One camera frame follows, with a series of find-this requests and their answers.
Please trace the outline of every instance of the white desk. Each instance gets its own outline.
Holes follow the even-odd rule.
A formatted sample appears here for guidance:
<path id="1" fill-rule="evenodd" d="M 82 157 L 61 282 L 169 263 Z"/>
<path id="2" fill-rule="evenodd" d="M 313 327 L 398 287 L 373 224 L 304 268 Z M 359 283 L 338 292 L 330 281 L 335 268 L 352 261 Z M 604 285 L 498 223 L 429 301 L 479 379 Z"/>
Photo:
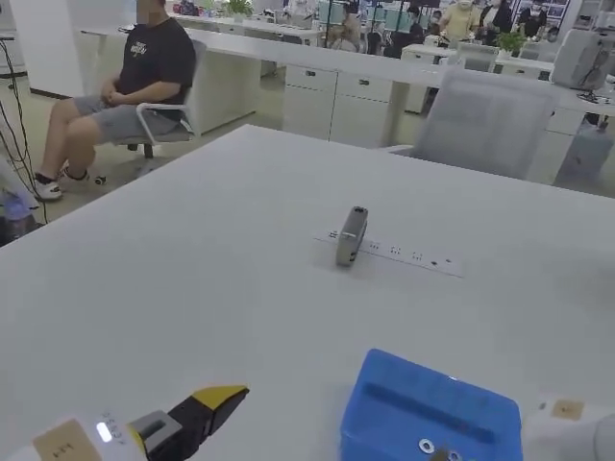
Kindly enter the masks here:
<path id="1" fill-rule="evenodd" d="M 402 52 L 402 59 L 421 63 L 438 64 L 442 58 L 455 56 L 456 50 L 439 48 L 437 46 L 414 44 L 408 45 Z M 521 74 L 524 77 L 538 79 L 542 72 L 551 74 L 554 70 L 552 62 L 533 61 L 523 58 L 496 58 L 496 64 L 502 67 L 506 75 Z M 406 110 L 421 113 L 428 94 L 428 86 L 413 85 L 408 93 Z"/>
<path id="2" fill-rule="evenodd" d="M 368 233 L 453 255 L 465 278 L 365 255 L 336 268 L 312 236 L 354 205 Z M 612 210 L 243 127 L 0 250 L 0 457 L 62 415 L 110 407 L 131 421 L 245 382 L 193 460 L 337 459 L 374 347 L 524 413 L 549 391 L 613 406 Z"/>
<path id="3" fill-rule="evenodd" d="M 265 33 L 269 36 L 296 36 L 305 45 L 317 46 L 318 31 L 311 29 L 300 29 L 291 25 L 272 24 L 265 21 L 255 21 L 244 19 L 242 22 L 235 22 L 231 17 L 204 17 L 204 16 L 187 16 L 185 14 L 169 13 L 175 17 L 180 23 L 186 27 L 194 26 L 212 26 L 217 29 L 214 32 L 233 33 L 235 35 L 243 35 L 243 31 L 253 31 Z"/>
<path id="4" fill-rule="evenodd" d="M 106 36 L 121 36 L 114 29 L 88 29 L 84 32 L 100 37 L 99 55 L 104 50 Z M 322 98 L 294 100 L 335 101 L 337 115 L 331 107 L 327 107 L 328 112 L 324 114 L 317 108 L 310 112 L 315 114 L 311 117 L 315 125 L 322 124 L 323 120 L 330 124 L 329 136 L 321 137 L 367 147 L 390 145 L 394 142 L 406 106 L 408 84 L 440 87 L 446 71 L 446 67 L 440 65 L 297 46 L 249 36 L 193 29 L 188 29 L 188 33 L 208 49 L 205 62 L 197 72 L 192 101 L 188 102 L 197 120 L 196 130 L 200 133 L 253 112 L 258 98 L 260 61 L 274 61 L 297 66 L 299 71 L 335 74 L 330 75 L 332 82 L 327 83 L 327 88 L 333 88 L 327 97 L 320 94 Z M 538 84 L 551 85 L 548 82 Z M 527 179 L 533 182 L 554 182 L 584 113 L 615 116 L 615 105 L 582 101 L 577 97 L 578 91 L 559 86 L 553 85 L 553 92 L 558 98 L 556 111 L 529 169 Z M 610 90 L 598 92 L 613 96 Z M 337 104 L 338 96 L 343 104 Z M 289 101 L 289 105 L 295 112 L 305 112 L 293 101 Z"/>
<path id="5" fill-rule="evenodd" d="M 407 53 L 415 53 L 418 55 L 429 55 L 432 57 L 438 58 L 449 58 L 454 56 L 457 50 L 450 48 L 439 48 L 437 46 L 429 46 L 429 45 L 408 45 L 404 48 L 404 51 Z M 543 72 L 553 72 L 554 64 L 552 62 L 545 61 L 536 61 L 536 60 L 526 60 L 524 58 L 496 58 L 496 64 L 499 65 L 514 65 L 518 67 L 524 67 L 527 69 L 538 69 Z"/>

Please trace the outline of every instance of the yellow shirt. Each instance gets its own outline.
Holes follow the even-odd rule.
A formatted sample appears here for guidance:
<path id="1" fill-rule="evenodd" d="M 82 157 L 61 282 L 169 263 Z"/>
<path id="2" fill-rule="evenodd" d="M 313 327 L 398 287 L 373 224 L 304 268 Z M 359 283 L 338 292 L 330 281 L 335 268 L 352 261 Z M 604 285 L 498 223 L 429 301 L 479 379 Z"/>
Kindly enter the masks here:
<path id="1" fill-rule="evenodd" d="M 480 10 L 476 7 L 463 10 L 457 3 L 451 5 L 442 19 L 448 21 L 444 28 L 448 39 L 463 40 L 473 27 L 479 26 Z"/>

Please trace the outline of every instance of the metal screw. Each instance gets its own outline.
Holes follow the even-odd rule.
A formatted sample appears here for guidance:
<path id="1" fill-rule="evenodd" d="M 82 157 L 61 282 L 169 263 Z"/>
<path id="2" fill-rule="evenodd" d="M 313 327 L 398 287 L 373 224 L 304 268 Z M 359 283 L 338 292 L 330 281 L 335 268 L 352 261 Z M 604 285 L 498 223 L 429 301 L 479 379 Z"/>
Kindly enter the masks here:
<path id="1" fill-rule="evenodd" d="M 419 441 L 419 449 L 425 454 L 432 454 L 435 451 L 433 442 L 430 439 L 421 439 Z"/>
<path id="2" fill-rule="evenodd" d="M 463 461 L 463 458 L 456 451 L 449 451 L 449 461 Z"/>

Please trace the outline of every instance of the gray office chair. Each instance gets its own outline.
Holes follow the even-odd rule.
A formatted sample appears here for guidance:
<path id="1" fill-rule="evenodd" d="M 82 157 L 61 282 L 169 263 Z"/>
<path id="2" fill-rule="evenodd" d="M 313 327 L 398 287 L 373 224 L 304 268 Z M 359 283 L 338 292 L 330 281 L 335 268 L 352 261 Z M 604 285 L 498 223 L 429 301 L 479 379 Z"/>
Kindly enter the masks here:
<path id="1" fill-rule="evenodd" d="M 465 69 L 493 72 L 499 51 L 495 46 L 459 42 L 455 60 Z"/>
<path id="2" fill-rule="evenodd" d="M 451 67 L 415 146 L 384 150 L 524 179 L 555 102 L 544 82 Z"/>
<path id="3" fill-rule="evenodd" d="M 196 71 L 201 64 L 201 60 L 205 55 L 206 46 L 198 41 L 192 41 L 194 44 L 194 49 L 196 51 L 196 65 L 195 65 L 195 74 Z M 120 139 L 114 142 L 116 146 L 126 146 L 129 151 L 137 151 L 139 146 L 143 146 L 143 164 L 137 169 L 136 176 L 141 177 L 150 171 L 156 169 L 156 164 L 154 163 L 154 146 L 163 143 L 171 143 L 171 142 L 187 142 L 192 139 L 194 136 L 194 131 L 192 130 L 193 123 L 191 122 L 190 111 L 188 109 L 188 105 L 186 104 L 190 98 L 191 89 L 185 94 L 184 104 L 181 105 L 169 105 L 169 104 L 151 104 L 151 103 L 142 103 L 136 107 L 136 116 L 138 117 L 139 122 L 141 123 L 143 130 L 145 131 L 145 136 L 142 137 L 130 137 L 126 139 Z M 157 110 L 160 112 L 164 112 L 167 110 L 180 111 L 183 114 L 182 123 L 178 125 L 172 132 L 163 135 L 154 136 L 150 127 L 147 125 L 145 118 L 143 117 L 143 113 L 146 110 Z M 106 176 L 97 176 L 94 178 L 94 182 L 99 185 L 104 185 L 107 183 Z"/>

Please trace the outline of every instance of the electrical outlet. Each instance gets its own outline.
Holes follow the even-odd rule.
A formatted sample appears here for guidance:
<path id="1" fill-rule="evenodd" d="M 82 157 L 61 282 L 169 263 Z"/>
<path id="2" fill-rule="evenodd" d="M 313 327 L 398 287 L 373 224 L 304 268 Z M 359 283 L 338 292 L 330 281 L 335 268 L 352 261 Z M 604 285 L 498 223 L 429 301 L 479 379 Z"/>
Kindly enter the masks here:
<path id="1" fill-rule="evenodd" d="M 314 238 L 322 242 L 336 243 L 338 236 L 339 232 L 337 230 L 332 230 L 330 232 L 324 232 Z M 358 250 L 361 253 L 385 257 L 404 264 L 419 266 L 430 271 L 463 278 L 461 263 L 454 261 L 449 257 L 426 254 L 419 250 L 411 249 L 407 246 L 402 248 L 398 245 L 389 245 L 376 240 L 370 240 L 368 238 L 363 238 L 363 242 Z"/>

